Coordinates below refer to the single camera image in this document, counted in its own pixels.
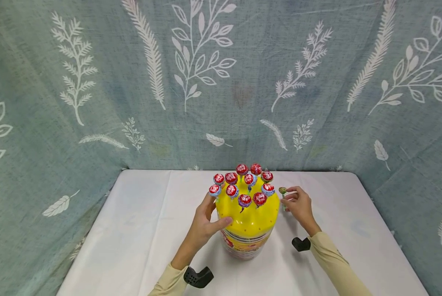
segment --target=black bracket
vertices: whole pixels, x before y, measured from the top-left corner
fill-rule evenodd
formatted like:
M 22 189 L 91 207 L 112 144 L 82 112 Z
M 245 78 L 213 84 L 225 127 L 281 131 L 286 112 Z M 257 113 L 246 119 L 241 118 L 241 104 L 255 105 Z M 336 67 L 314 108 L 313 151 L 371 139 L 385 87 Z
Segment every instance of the black bracket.
M 186 281 L 187 284 L 190 284 L 193 287 L 199 289 L 206 287 L 213 278 L 214 274 L 207 266 L 203 268 L 203 270 L 199 273 L 196 273 L 193 268 L 188 267 L 185 274 L 183 275 L 183 279 Z
M 308 237 L 304 240 L 299 239 L 299 237 L 295 237 L 292 240 L 292 245 L 298 252 L 309 250 L 311 247 L 311 242 L 308 240 Z

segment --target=white table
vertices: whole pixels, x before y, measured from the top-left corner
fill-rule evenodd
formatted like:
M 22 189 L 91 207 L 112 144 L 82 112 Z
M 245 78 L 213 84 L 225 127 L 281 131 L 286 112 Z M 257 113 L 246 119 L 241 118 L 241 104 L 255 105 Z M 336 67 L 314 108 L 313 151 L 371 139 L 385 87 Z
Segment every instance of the white table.
M 147 295 L 217 172 L 222 171 L 123 171 L 58 295 Z M 278 171 L 272 183 L 300 185 L 310 194 L 318 224 L 373 295 L 428 295 L 354 174 Z M 197 272 L 208 266 L 214 279 L 205 289 L 189 286 L 185 294 L 337 295 L 311 252 L 295 251 L 296 236 L 307 234 L 282 211 L 261 254 L 242 262 L 223 250 L 217 234 L 191 264 Z

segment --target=hand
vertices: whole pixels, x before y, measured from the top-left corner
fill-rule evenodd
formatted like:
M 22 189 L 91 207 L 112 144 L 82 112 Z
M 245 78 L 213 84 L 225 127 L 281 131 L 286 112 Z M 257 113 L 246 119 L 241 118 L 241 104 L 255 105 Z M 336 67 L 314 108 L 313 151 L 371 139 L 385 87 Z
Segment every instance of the hand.
M 312 215 L 311 199 L 301 187 L 295 186 L 287 189 L 287 192 L 293 192 L 281 199 L 280 202 L 287 207 L 287 211 L 293 214 L 300 225 L 305 228 L 309 236 L 314 236 L 321 231 Z
M 211 214 L 216 208 L 214 201 L 215 197 L 212 197 L 208 192 L 201 204 L 196 208 L 190 230 L 171 261 L 173 268 L 180 271 L 189 265 L 194 255 L 208 242 L 213 234 L 232 223 L 231 217 L 224 217 L 211 223 Z

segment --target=fabric backdrop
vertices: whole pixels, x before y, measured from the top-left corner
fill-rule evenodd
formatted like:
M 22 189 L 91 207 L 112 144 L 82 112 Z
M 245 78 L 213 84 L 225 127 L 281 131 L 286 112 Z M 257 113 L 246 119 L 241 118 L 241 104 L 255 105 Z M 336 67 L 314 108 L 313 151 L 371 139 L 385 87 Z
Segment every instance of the fabric backdrop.
M 442 0 L 0 1 L 0 295 L 56 293 L 122 169 L 240 162 L 354 172 L 442 295 Z

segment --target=sleeve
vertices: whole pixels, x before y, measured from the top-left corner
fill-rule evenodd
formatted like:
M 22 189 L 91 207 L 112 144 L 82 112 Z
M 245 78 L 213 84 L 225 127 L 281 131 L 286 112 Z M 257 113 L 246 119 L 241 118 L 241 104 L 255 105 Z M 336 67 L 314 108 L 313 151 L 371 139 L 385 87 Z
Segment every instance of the sleeve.
M 318 232 L 309 240 L 312 254 L 340 296 L 372 296 L 327 234 Z
M 187 283 L 183 279 L 188 266 L 183 268 L 183 270 L 174 269 L 171 264 L 168 264 L 165 268 L 164 273 L 156 283 L 152 292 L 148 296 L 181 296 L 186 289 Z

